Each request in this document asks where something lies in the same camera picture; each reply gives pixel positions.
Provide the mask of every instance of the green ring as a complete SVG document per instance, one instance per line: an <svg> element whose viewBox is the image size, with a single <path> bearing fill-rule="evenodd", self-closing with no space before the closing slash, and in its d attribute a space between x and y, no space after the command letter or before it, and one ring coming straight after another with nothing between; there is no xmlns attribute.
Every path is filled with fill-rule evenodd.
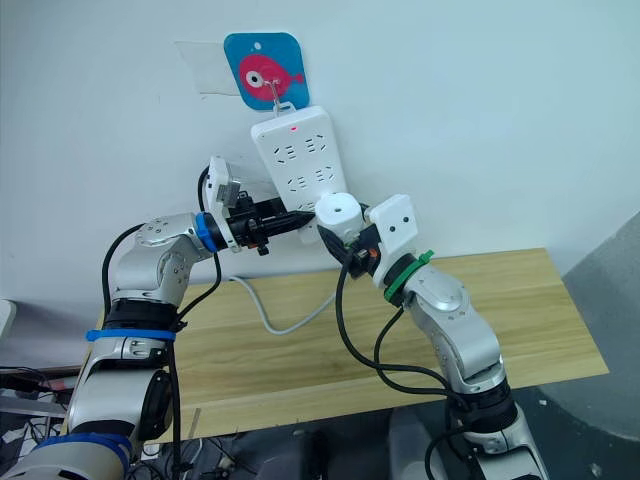
<svg viewBox="0 0 640 480"><path fill-rule="evenodd" d="M409 264L407 268L405 268L402 271L402 273L396 277L396 279L391 283L391 285L389 285L389 288L387 288L384 291L384 299L387 302L391 302L391 297L393 297L393 295L400 288L402 288L405 282L409 280L409 277L413 275L417 269L429 263L432 256L433 256L433 250L427 250L425 253L420 255L416 260L411 262L411 264Z"/></svg>

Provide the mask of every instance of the blue strap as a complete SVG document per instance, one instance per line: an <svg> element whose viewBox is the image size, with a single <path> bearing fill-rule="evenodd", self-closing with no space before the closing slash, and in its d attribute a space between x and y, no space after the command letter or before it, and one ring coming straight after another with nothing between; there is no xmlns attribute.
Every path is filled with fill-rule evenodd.
<svg viewBox="0 0 640 480"><path fill-rule="evenodd" d="M204 220L204 212L200 212L196 215L196 235L202 242L202 244L207 247L207 250L210 252L217 252L216 243L213 241L213 237L211 236L211 232L207 228L207 222Z"/></svg>
<svg viewBox="0 0 640 480"><path fill-rule="evenodd" d="M131 442L123 435L108 434L108 433L72 433L70 435L61 435L59 437L49 437L44 442L37 445L35 449L43 448L49 445L56 445L58 443L95 443L107 447L113 453L115 453L122 463L122 469L124 473L129 470L129 458L122 450L125 447L131 455Z"/></svg>
<svg viewBox="0 0 640 480"><path fill-rule="evenodd" d="M140 337L155 338L157 340L169 340L173 342L176 334L168 330L142 330L139 328L113 328L111 330L89 330L85 338L89 342L95 342L103 337Z"/></svg>

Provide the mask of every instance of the black cable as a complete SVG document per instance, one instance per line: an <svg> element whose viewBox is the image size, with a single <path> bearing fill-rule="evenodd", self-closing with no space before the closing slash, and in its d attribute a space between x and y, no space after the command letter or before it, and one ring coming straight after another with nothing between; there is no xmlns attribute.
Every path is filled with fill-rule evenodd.
<svg viewBox="0 0 640 480"><path fill-rule="evenodd" d="M342 311L342 297L344 292L344 284L347 278L347 274L349 273L349 266L351 264L352 259L353 259L353 250L350 250L347 254L347 257L345 258L344 263L342 264L342 269L340 270L340 276L338 277L338 284L336 286L336 300L335 300L336 320L338 323L338 330L340 332L340 337L342 338L342 342L344 343L349 353L351 353L351 355L360 363L370 368L373 368L376 371L389 370L394 372L414 372L414 373L422 373L432 378L441 377L438 373L434 372L433 370L430 370L424 367L416 367L413 365L391 364L391 363L378 363L378 362L371 361L369 358L362 355L356 349L353 343L351 343L351 340L349 339L349 335L347 334L347 330L344 324L344 314ZM416 393L413 391L411 387L404 387L402 385L398 385L395 382L392 382L391 380L389 380L389 383L387 383L387 385L389 385L391 388L394 388L396 390L398 390L399 389L398 387L400 387L401 388L400 391L405 393ZM421 393L425 395L444 395L446 397L456 400L462 407L468 408L467 403L460 395L458 395L457 393L453 392L452 390L446 387L445 388L424 388L424 389L421 389Z"/></svg>
<svg viewBox="0 0 640 480"><path fill-rule="evenodd" d="M403 313L404 313L404 309L402 307L400 307L398 309L398 311L393 315L393 317L391 317L391 320L389 320L389 322L387 322L387 324L384 326L384 328L382 329L382 331L378 335L378 338L376 339L375 346L373 347L373 361L375 363L380 363L380 348L382 347L382 341L384 340L384 337L387 335L389 330L391 330L391 327L393 327L395 325L395 323L400 319L400 317L402 316ZM384 373L383 370L376 370L376 372L378 373L378 376L380 377L380 379L384 383L386 383L391 388L394 388L396 390L400 390L401 392L413 393L413 394L417 394L417 395L431 395L431 394L433 394L432 393L432 391L434 390L433 388L406 387L404 385L400 385L400 384L394 382L393 380L391 380ZM447 379L444 378L442 375L440 375L438 372L429 370L429 373L426 373L426 374L429 375L430 377L436 379L438 382L440 382L444 388L449 389L449 390L451 389L451 386L449 385L449 382L447 381Z"/></svg>
<svg viewBox="0 0 640 480"><path fill-rule="evenodd" d="M46 440L45 434L42 433L37 428L40 425L34 425L33 423L31 423L31 419L27 420L27 425L29 425L29 433L31 434L31 438L33 439L33 441L36 442L36 445L40 445L42 442Z"/></svg>
<svg viewBox="0 0 640 480"><path fill-rule="evenodd" d="M435 480L435 477L433 476L433 472L431 471L431 455L433 454L433 451L438 446L438 444L442 440L451 438L454 435L459 435L467 431L469 431L469 427L453 428L451 430L447 430L446 432L441 433L440 435L435 437L433 440L431 440L431 443L429 443L427 450L424 452L424 470L427 473L427 478L429 480Z"/></svg>
<svg viewBox="0 0 640 480"><path fill-rule="evenodd" d="M200 211L204 212L204 199L202 197L202 187L204 187L204 181L209 174L209 167L206 167L200 176L198 177L198 207L200 207Z"/></svg>
<svg viewBox="0 0 640 480"><path fill-rule="evenodd" d="M170 478L172 480L179 480L182 470L180 451L180 385L178 383L178 369L176 368L176 353L173 348L173 342L167 342L167 354L169 357L169 379L171 381L171 403L173 409L173 467L171 468Z"/></svg>
<svg viewBox="0 0 640 480"><path fill-rule="evenodd" d="M198 305L202 300L204 300L209 295L211 295L213 292L215 292L215 290L220 286L220 281L222 280L222 269L220 268L220 258L218 257L218 252L214 252L213 253L213 262L216 265L216 280L215 280L215 282L213 282L213 285L211 285L211 287L209 287L209 289L207 289L206 292L204 292L202 295L200 295L196 299L192 300L191 303L189 303L189 305L184 307L180 311L180 313L178 313L178 320L179 321L182 320L184 318L184 316L187 313L189 313L191 311L191 309L193 309L193 307Z"/></svg>
<svg viewBox="0 0 640 480"><path fill-rule="evenodd" d="M162 474L162 472L158 467L156 467L152 463L145 462L143 460L140 460L140 462L138 462L136 465L134 465L134 467L131 470L129 470L129 473L127 473L127 479L133 478L135 480L137 478L135 475L135 472L137 472L141 468L146 468L147 470L149 470L149 473L151 474L150 475L151 480L153 480L154 478L158 478L160 480L166 480L165 476Z"/></svg>
<svg viewBox="0 0 640 480"><path fill-rule="evenodd" d="M37 368L31 368L31 367L16 367L16 366L6 366L6 365L0 365L0 370L22 370L23 372L28 372L28 373L37 375L47 385L47 387L49 388L49 391L52 394L54 394L56 403L60 405L65 412L67 411L66 405L62 403L62 401L58 400L57 396L55 396L56 391L53 389L53 386L51 385L51 380L49 380L49 377L45 375L45 373L42 370L38 370Z"/></svg>
<svg viewBox="0 0 640 480"><path fill-rule="evenodd" d="M204 197L202 195L202 190L204 188L204 182L207 179L207 175L208 174L209 174L209 167L206 167L200 173L200 176L198 177L198 185L196 187L197 188L197 193L198 193L198 207L200 208L201 212L205 211ZM182 309L182 311L180 313L178 313L178 321L181 321L184 318L184 316L187 313L189 313L191 311L191 309L193 309L193 307L198 305L198 303L200 303L202 300L204 300L209 295L211 295L213 292L215 292L215 290L220 286L220 282L222 281L222 269L220 268L220 258L218 257L218 252L214 252L213 253L213 262L215 263L215 266L216 266L216 280L215 280L215 282L213 282L213 285L211 285L211 287L206 292L204 292L202 295L200 295L196 299L192 300L191 303L189 303L189 305L184 307Z"/></svg>
<svg viewBox="0 0 640 480"><path fill-rule="evenodd" d="M131 235L133 232L140 230L140 227L144 225L141 223L140 225L136 225L135 227L131 227L124 232L122 232L118 238L116 238L109 250L107 250L106 255L104 256L104 260L102 261L102 298L104 300L104 320L107 320L107 315L111 311L111 292L109 291L109 264L111 263L111 258L115 253L118 246L122 243L122 241Z"/></svg>
<svg viewBox="0 0 640 480"><path fill-rule="evenodd" d="M444 403L444 429L445 431L451 430L451 406L449 405L449 400L445 400ZM453 452L458 460L462 463L467 463L467 456L458 450L458 448L453 444L452 437L447 437L447 445L449 446L449 450Z"/></svg>
<svg viewBox="0 0 640 480"><path fill-rule="evenodd" d="M245 462L241 461L239 458L234 457L233 455L231 455L229 452L227 452L222 445L218 445L216 442L213 441L213 438L205 438L205 440L208 440L211 442L211 444L216 447L218 450L220 450L220 452L224 455L226 455L227 457L229 457L229 459L235 463L236 465L238 465L240 468L242 468L243 470L249 472L252 475L257 475L258 472L256 472L256 470L252 467L250 467L249 465L247 465Z"/></svg>

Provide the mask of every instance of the table top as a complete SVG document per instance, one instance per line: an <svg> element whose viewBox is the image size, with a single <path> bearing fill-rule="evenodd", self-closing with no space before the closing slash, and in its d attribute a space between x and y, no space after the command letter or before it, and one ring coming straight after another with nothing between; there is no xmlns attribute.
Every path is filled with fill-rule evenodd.
<svg viewBox="0 0 640 480"><path fill-rule="evenodd" d="M544 249L433 260L462 280L500 340L509 383L524 387L608 373ZM276 328L304 318L335 290L338 271L251 281ZM189 287L184 304L207 288ZM347 284L344 312L354 344L372 356L395 309L369 277ZM333 306L284 336L268 333L246 290L224 282L186 317L176 341L182 438L197 438L437 400L390 389L353 359ZM437 369L431 345L406 313L381 351L387 363ZM389 376L412 386L435 381ZM160 441L171 439L171 429Z"/></svg>

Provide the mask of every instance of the electrical outlet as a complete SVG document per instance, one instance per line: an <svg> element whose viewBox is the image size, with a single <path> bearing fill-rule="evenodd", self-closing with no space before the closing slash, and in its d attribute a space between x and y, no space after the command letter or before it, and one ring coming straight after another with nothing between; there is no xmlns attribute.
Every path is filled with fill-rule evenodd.
<svg viewBox="0 0 640 480"><path fill-rule="evenodd" d="M251 137L288 211L313 211L324 195L347 190L331 120L321 107L254 125Z"/></svg>

